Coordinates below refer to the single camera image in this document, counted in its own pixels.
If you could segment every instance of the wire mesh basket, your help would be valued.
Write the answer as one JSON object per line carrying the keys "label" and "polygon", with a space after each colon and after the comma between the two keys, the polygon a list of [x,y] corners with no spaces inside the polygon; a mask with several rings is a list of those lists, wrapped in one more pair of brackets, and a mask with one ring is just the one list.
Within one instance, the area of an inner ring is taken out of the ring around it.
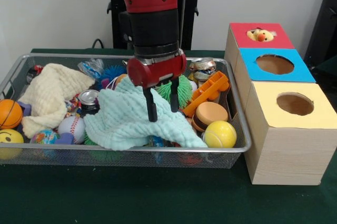
{"label": "wire mesh basket", "polygon": [[[74,55],[74,54],[27,54],[20,57],[0,84],[0,98],[18,100],[28,87],[26,74],[34,65],[62,64],[78,70],[78,63],[90,58],[102,59],[105,67],[123,65],[130,56]],[[133,147],[126,151],[112,151],[94,145],[23,144],[0,143],[0,164],[36,165],[84,165],[126,167],[233,167],[240,154],[251,146],[251,137],[240,104],[233,72],[223,59],[214,59],[217,70],[226,74],[231,87],[222,92],[219,104],[229,112],[229,122],[237,132],[237,141],[230,149]],[[5,160],[2,156],[15,156]]]}

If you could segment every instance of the light blue towel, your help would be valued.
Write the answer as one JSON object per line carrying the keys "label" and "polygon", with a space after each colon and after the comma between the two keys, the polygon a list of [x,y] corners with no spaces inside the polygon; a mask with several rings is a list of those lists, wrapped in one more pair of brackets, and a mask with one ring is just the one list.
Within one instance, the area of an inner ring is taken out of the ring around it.
{"label": "light blue towel", "polygon": [[148,144],[148,136],[154,135],[182,147],[207,148],[195,134],[186,118],[171,112],[168,101],[151,90],[157,105],[158,121],[148,120],[146,99],[141,87],[135,87],[125,77],[114,91],[101,90],[98,95],[100,111],[84,118],[86,133],[98,145],[113,150],[126,150]]}

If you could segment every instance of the green spiky ball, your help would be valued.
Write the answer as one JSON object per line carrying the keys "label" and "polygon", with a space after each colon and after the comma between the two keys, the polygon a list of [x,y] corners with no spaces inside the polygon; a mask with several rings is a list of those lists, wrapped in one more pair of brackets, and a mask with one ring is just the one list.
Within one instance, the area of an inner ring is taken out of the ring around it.
{"label": "green spiky ball", "polygon": [[[93,142],[86,133],[84,135],[84,145],[97,146],[97,144]],[[118,161],[123,156],[121,151],[104,151],[104,150],[102,151],[101,150],[91,150],[90,155],[93,158],[95,158],[97,161],[103,161],[103,162]]]}
{"label": "green spiky ball", "polygon": [[[168,84],[163,84],[158,87],[156,90],[160,96],[166,99],[169,103],[171,100],[171,85],[172,83],[169,82]],[[179,76],[179,86],[178,86],[178,101],[179,101],[179,108],[184,109],[187,106],[187,103],[192,98],[192,86],[190,84],[190,80],[187,79],[186,76],[181,75]]]}

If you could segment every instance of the blue box top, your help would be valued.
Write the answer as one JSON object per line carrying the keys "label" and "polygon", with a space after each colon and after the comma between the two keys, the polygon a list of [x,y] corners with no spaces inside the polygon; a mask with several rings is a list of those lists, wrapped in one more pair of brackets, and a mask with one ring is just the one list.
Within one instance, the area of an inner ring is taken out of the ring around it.
{"label": "blue box top", "polygon": [[251,80],[315,83],[295,49],[241,48]]}

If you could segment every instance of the toy chick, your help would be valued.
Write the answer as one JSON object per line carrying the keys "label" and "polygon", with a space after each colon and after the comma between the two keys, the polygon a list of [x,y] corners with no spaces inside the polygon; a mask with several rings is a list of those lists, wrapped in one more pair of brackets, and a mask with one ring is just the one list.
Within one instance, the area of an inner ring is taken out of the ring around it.
{"label": "toy chick", "polygon": [[276,33],[269,32],[267,30],[262,30],[262,29],[254,29],[254,30],[248,31],[247,36],[254,41],[268,42],[274,39],[274,36],[276,36]]}

